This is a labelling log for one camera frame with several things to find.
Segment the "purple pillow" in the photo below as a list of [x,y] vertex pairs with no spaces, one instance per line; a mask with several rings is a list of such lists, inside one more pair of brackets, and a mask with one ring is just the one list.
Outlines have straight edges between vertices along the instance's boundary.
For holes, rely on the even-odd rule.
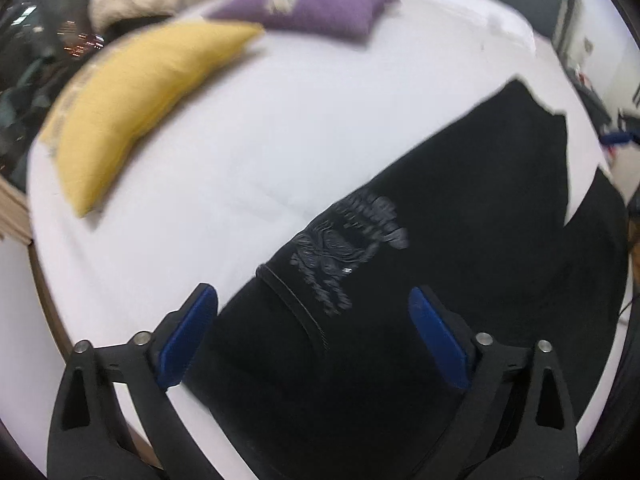
[[211,20],[257,23],[266,29],[360,41],[398,0],[226,0]]

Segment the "white bed mattress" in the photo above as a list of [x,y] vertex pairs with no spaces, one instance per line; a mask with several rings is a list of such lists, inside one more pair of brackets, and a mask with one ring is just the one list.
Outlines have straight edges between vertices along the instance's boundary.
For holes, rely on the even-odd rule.
[[[157,385],[154,330],[206,283],[218,312],[202,344],[293,236],[509,81],[565,118],[568,211],[596,172],[614,186],[544,37],[521,47],[432,0],[398,0],[360,41],[262,28],[134,144],[85,216],[39,136],[32,147],[36,249],[73,345],[53,409],[52,479],[265,479],[186,386],[198,351],[179,385]],[[631,291],[628,257],[610,354],[581,415],[550,341],[514,347],[471,330],[470,388],[407,479],[577,478],[620,364]]]

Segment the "black denim pants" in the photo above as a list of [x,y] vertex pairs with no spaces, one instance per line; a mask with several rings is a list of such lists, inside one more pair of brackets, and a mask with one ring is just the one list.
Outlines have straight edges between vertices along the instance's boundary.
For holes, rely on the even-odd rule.
[[567,128],[509,81],[312,220],[226,304],[186,386],[266,479],[407,479],[462,392],[409,313],[558,352],[581,415],[627,283],[627,215],[596,172],[568,206]]

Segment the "yellow pillow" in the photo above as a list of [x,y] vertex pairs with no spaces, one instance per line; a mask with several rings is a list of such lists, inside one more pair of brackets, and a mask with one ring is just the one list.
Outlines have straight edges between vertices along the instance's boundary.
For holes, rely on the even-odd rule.
[[238,21],[152,25],[117,40],[82,66],[39,133],[74,214],[92,211],[134,144],[263,32],[262,25]]

